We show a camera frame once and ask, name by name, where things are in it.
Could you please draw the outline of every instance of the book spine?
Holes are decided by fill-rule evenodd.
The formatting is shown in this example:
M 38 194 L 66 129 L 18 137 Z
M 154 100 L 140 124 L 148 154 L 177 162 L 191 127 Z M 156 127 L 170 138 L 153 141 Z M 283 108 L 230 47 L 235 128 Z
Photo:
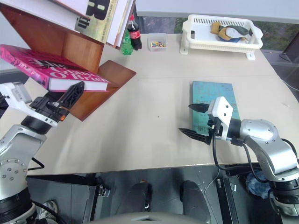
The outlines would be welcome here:
M 45 89 L 48 89 L 49 86 L 49 77 L 39 74 L 34 68 L 32 68 L 27 63 L 24 63 L 21 59 L 16 58 L 13 56 L 7 49 L 1 47 L 1 58 L 13 65 L 14 67 L 18 68 L 20 71 L 24 72 L 29 77 L 33 78 L 37 81 L 40 85 L 42 85 Z

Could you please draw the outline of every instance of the blue cloth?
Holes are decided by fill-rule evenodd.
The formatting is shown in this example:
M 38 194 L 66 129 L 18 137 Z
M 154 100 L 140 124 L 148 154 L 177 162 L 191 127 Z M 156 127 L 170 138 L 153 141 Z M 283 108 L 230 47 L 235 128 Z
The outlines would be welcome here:
M 261 180 L 266 180 L 265 175 L 262 171 L 256 171 L 256 175 Z M 268 197 L 268 191 L 270 190 L 269 183 L 261 183 L 259 182 L 252 173 L 249 173 L 246 178 L 246 186 L 248 190 L 257 196 L 260 196 L 262 199 L 266 199 Z
M 239 38 L 232 38 L 232 39 L 230 39 L 229 41 L 226 41 L 226 40 L 222 39 L 221 37 L 219 37 L 219 39 L 220 39 L 221 41 L 225 41 L 225 42 L 233 42 L 233 43 L 237 43 L 239 40 L 241 40 L 240 37 L 239 37 Z

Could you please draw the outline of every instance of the beige tabletop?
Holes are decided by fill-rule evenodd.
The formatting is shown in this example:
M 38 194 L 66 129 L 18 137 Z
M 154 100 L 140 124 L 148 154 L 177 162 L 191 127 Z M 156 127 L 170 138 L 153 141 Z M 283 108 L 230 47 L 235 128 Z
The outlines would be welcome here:
M 84 122 L 72 115 L 52 128 L 37 159 L 45 164 L 30 174 L 90 173 L 214 164 L 211 146 L 178 128 L 190 128 L 192 81 L 232 83 L 241 119 L 266 119 L 282 138 L 299 148 L 299 104 L 261 51 L 249 61 L 244 53 L 190 50 L 179 53 L 180 35 L 167 35 L 166 52 L 143 49 L 131 56 L 105 46 L 101 63 L 111 59 L 137 72 Z M 32 98 L 45 90 L 25 84 Z M 0 135 L 24 114 L 8 109 Z M 220 163 L 247 162 L 241 147 L 217 141 Z M 253 161 L 256 157 L 250 152 Z

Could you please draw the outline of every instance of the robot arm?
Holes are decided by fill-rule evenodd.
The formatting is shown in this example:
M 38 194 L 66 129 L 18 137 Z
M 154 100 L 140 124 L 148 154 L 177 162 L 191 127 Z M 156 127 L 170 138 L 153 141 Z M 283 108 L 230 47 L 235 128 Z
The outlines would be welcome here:
M 192 104 L 189 107 L 198 112 L 207 112 L 210 118 L 209 135 L 180 128 L 184 134 L 208 145 L 213 135 L 221 140 L 231 140 L 232 144 L 248 145 L 269 181 L 276 206 L 286 215 L 299 216 L 299 165 L 296 151 L 283 142 L 271 122 L 232 119 L 233 108 L 224 97 L 218 97 L 210 105 Z
M 46 140 L 45 134 L 63 121 L 83 94 L 84 82 L 71 86 L 57 101 L 38 97 L 33 102 L 21 83 L 0 84 L 0 99 L 28 116 L 13 125 L 0 140 L 0 223 L 29 223 L 36 207 L 31 202 L 26 176 L 29 162 Z

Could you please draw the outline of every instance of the pink book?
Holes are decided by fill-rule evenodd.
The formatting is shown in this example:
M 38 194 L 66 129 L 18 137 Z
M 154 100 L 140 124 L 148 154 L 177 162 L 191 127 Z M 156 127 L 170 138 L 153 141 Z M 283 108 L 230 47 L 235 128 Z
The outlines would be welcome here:
M 66 91 L 80 81 L 85 91 L 106 91 L 109 81 L 61 56 L 0 44 L 1 58 L 49 91 Z

